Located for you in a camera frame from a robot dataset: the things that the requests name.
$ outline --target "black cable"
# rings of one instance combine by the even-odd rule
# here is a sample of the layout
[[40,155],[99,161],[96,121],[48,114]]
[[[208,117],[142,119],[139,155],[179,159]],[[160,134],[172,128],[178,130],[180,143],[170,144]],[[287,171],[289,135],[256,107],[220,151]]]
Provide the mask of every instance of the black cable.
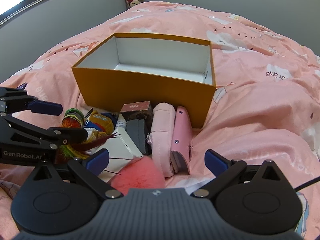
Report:
[[314,179],[312,179],[312,180],[309,180],[309,181],[307,181],[306,183],[303,183],[302,185],[296,187],[294,190],[295,190],[295,191],[300,191],[300,190],[304,189],[305,187],[309,187],[309,186],[311,186],[312,184],[317,183],[318,181],[320,181],[320,176],[319,176],[319,177],[316,177],[316,178],[314,178]]

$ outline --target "pink comforter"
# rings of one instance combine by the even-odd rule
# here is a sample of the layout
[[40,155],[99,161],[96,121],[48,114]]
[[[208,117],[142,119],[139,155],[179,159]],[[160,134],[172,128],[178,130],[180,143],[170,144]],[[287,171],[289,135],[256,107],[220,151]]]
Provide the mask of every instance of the pink comforter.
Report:
[[[210,39],[217,89],[202,130],[195,131],[191,175],[175,175],[168,187],[189,187],[213,178],[204,153],[214,149],[249,164],[273,159],[293,187],[320,176],[320,58],[310,49],[243,17],[203,8],[148,2],[50,49],[2,86],[27,82],[28,94],[86,112],[71,66],[114,32],[155,32]],[[58,126],[62,116],[15,114],[32,124]],[[28,167],[0,164],[0,234],[18,233],[11,198]],[[320,184],[299,193],[304,215],[297,233],[320,234]]]

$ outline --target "feather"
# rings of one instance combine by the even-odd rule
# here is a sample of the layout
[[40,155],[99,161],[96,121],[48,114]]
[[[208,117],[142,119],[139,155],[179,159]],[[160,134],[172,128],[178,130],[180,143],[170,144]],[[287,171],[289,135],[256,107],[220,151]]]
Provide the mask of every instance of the feather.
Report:
[[89,141],[89,142],[84,142],[84,143],[79,143],[79,144],[71,144],[71,147],[76,150],[76,151],[88,151],[90,149],[93,149],[97,146],[100,146],[104,144],[108,139],[116,137],[118,134],[111,134],[111,135],[106,135],[103,137],[100,137],[94,141]]
[[61,145],[59,147],[60,150],[60,154],[66,159],[73,159],[75,157],[81,158],[81,159],[86,159],[87,157],[89,157],[88,154],[86,153],[82,153],[79,152],[75,149],[73,149],[73,147],[71,147],[71,145]]

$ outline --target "brown box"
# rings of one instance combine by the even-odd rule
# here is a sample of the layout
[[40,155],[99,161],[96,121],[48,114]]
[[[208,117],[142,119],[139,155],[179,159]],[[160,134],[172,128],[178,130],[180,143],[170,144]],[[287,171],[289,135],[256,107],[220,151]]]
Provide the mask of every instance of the brown box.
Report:
[[153,120],[153,108],[150,101],[124,104],[121,109],[121,114],[126,121],[133,119],[144,119],[148,131],[151,131]]
[[166,102],[185,107],[193,128],[202,128],[216,89],[211,42],[168,34],[114,33],[72,71],[89,106]]

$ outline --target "pink zipper pouch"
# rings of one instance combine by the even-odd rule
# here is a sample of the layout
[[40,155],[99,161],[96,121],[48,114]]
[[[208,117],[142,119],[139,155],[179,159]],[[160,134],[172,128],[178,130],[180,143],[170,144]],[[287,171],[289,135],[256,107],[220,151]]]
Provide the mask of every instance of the pink zipper pouch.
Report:
[[147,140],[152,148],[152,160],[164,177],[174,175],[170,150],[176,112],[172,105],[160,103],[153,109],[151,133]]
[[176,173],[190,174],[192,127],[187,110],[179,106],[173,129],[170,160]]

